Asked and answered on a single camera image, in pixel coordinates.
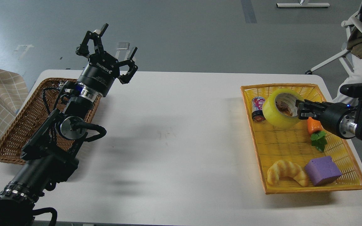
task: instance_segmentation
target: toy carrot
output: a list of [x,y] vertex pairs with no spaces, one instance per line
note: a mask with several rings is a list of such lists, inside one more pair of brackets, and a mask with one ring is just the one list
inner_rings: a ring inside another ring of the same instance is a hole
[[307,126],[308,126],[309,135],[312,135],[313,133],[322,131],[321,122],[318,121],[318,120],[313,119],[312,117],[309,117],[307,119]]
[[311,135],[311,145],[320,152],[324,152],[326,142],[326,132],[323,131],[320,121],[309,117],[307,119],[308,133]]

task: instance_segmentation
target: robotic arm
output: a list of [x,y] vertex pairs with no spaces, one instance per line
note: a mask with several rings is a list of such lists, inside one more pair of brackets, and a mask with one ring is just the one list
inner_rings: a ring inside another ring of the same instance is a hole
[[[122,62],[104,51],[101,37],[107,27],[108,24],[104,24],[101,30],[86,32],[83,42],[76,49],[76,54],[88,58],[89,63],[75,83],[60,84],[52,111],[44,94],[45,91],[56,88],[43,90],[42,98],[49,116],[22,148],[20,157],[26,163],[0,192],[0,226],[31,225],[34,216],[48,212],[52,214],[49,225],[55,225],[56,210],[51,207],[33,210],[35,203],[39,197],[44,196],[44,189],[54,190],[56,183],[67,181],[77,169],[79,160],[76,154],[83,142],[100,139],[106,134],[102,126],[86,123],[85,116],[93,108],[98,96],[107,95],[115,79],[122,84],[129,83],[138,70],[132,60],[136,47]],[[93,40],[95,48],[95,53],[91,55],[87,45],[89,40]],[[119,71],[122,66],[129,67],[124,75]],[[67,102],[62,112],[56,109],[60,99]],[[99,134],[87,137],[87,130],[95,130]],[[57,146],[57,134],[67,140],[74,140],[67,152]]]
[[357,137],[362,140],[362,83],[344,85],[340,92],[358,98],[358,105],[352,107],[344,103],[297,100],[298,117],[301,120],[312,117],[320,121],[327,131],[343,139]]

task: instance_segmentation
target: gray floor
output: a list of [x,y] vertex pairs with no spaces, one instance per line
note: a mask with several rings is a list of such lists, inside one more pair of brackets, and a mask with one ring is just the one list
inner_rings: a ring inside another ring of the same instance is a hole
[[[108,23],[105,50],[114,55],[118,42],[138,46],[141,71],[303,74],[340,51],[340,23],[361,0],[276,8],[294,2],[0,0],[0,68],[21,74],[29,90],[43,70],[81,70],[86,59],[75,48],[87,30]],[[314,74],[332,98],[347,77],[338,61]],[[362,142],[354,143],[362,160]]]

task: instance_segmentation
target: white table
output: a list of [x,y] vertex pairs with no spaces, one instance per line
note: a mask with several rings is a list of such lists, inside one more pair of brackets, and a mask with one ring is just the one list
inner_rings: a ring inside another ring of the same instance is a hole
[[[80,72],[46,70],[36,86]],[[362,225],[362,190],[265,195],[240,92],[261,83],[316,83],[331,100],[316,75],[137,72],[115,81],[93,120],[107,135],[82,146],[79,169],[36,207],[66,222]],[[0,163],[0,190],[18,170]]]

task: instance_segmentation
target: orange carrot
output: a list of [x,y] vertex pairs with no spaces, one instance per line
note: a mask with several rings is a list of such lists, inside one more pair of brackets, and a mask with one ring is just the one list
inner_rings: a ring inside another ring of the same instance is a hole
[[307,119],[307,126],[308,126],[308,133],[312,135],[313,133],[322,131],[321,122],[318,120],[313,119],[312,117],[308,117]]

